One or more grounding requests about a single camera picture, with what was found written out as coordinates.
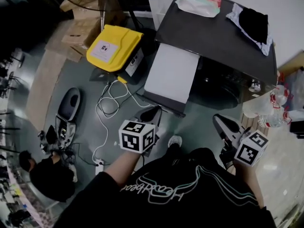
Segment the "shoe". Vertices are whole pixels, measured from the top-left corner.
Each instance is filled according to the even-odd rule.
[[[73,182],[77,182],[78,178],[75,165],[69,164],[68,168],[74,173]]]
[[[174,144],[174,143],[177,143],[180,147],[181,147],[181,143],[182,143],[182,138],[178,135],[173,135],[170,139],[169,139],[169,142],[168,142],[168,148]]]

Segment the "yellow case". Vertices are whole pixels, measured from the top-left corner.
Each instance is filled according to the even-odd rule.
[[[143,33],[120,26],[105,25],[86,52],[86,59],[107,72],[120,70]]]

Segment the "clear plastic bottle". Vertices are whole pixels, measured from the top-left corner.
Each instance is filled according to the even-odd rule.
[[[259,116],[258,124],[261,127],[280,127],[283,124],[290,124],[291,118],[284,108],[274,109],[273,114]]]
[[[289,96],[289,90],[283,85],[277,85],[272,91],[250,101],[243,103],[243,113],[248,118],[258,115],[273,114],[275,109],[280,109]]]

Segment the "white box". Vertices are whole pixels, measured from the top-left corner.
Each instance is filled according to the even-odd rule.
[[[254,166],[263,155],[269,140],[259,130],[243,139],[234,159],[248,166]]]
[[[125,120],[119,128],[120,148],[143,153],[155,143],[155,125]]]

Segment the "black t-shirt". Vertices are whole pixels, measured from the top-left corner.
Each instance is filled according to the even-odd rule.
[[[51,158],[42,160],[29,172],[31,182],[43,195],[60,202],[74,194],[73,176],[70,169],[61,166],[61,161],[53,164]]]
[[[242,180],[214,161],[204,162],[188,155],[160,158],[133,174],[122,189],[107,173],[99,173],[54,227],[276,227]]]

